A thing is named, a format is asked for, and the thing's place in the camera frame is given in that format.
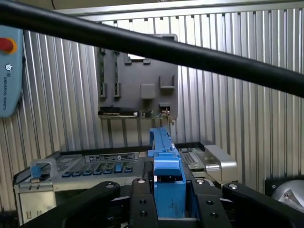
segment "gray mounting plate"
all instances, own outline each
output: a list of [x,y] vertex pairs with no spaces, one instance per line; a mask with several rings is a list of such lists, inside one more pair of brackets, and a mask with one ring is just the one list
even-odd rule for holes
[[[153,34],[153,36],[177,40],[174,34]],[[153,115],[149,118],[161,118],[158,114],[168,107],[170,119],[177,118],[177,65],[103,48],[99,48],[97,53],[100,66],[97,74],[100,108],[152,110]]]

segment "blue tab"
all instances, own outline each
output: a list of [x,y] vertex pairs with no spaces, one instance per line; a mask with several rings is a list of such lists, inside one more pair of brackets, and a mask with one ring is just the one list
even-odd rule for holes
[[112,170],[104,170],[104,174],[110,174]]
[[39,166],[33,166],[30,171],[31,171],[32,178],[41,177],[41,168]]
[[156,176],[181,176],[178,157],[160,156],[154,159],[154,175]]
[[64,174],[61,175],[61,177],[70,177],[71,172],[65,172]]
[[123,166],[122,166],[121,162],[116,163],[116,165],[115,165],[115,172],[116,173],[117,172],[122,172],[122,170],[123,170]]
[[91,176],[92,172],[90,170],[86,170],[86,171],[84,171],[84,173],[82,175],[83,176]]
[[101,170],[95,170],[95,171],[93,172],[93,175],[101,175]]
[[75,171],[75,172],[73,172],[72,177],[79,177],[80,175],[81,175],[81,172]]

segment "cable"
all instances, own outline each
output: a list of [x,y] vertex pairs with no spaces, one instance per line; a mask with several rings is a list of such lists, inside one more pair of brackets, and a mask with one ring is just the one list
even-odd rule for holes
[[51,0],[51,2],[52,2],[53,8],[56,10],[55,5],[54,5],[54,0]]
[[0,24],[245,80],[304,97],[304,75],[256,60],[0,0]]

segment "silver corrugated panel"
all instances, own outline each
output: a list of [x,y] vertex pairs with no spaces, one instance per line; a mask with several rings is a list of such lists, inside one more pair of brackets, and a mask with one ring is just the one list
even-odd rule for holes
[[[97,8],[80,9],[79,16],[143,33],[175,33],[180,42],[304,73],[303,7],[303,2],[167,7],[157,18],[144,18],[152,10],[102,14]],[[12,176],[33,159],[58,150],[147,145],[149,128],[167,125],[98,118],[94,47],[32,32],[25,32],[24,44],[23,98],[12,118],[0,119],[4,210],[15,209]],[[254,189],[263,192],[266,177],[304,172],[304,103],[298,97],[179,67],[178,111],[170,126],[174,141],[215,142],[237,160],[239,181]]]

